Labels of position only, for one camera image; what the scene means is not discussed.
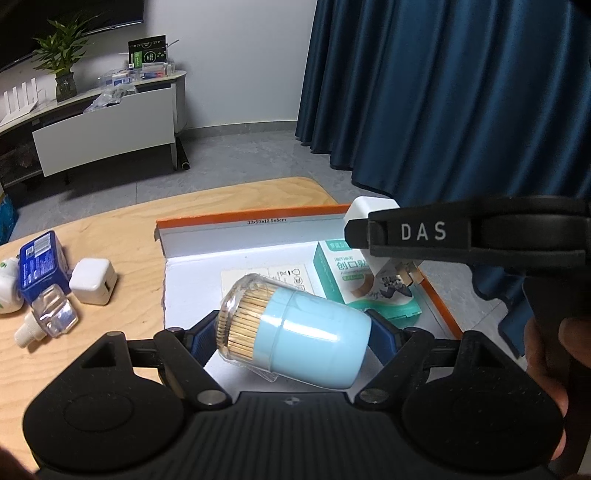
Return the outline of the person's right hand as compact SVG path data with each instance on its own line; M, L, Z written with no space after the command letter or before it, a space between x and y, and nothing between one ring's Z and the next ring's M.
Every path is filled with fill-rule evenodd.
M570 479L590 477L590 320L568 317L550 327L531 318L524 332L527 373L565 418L552 459Z

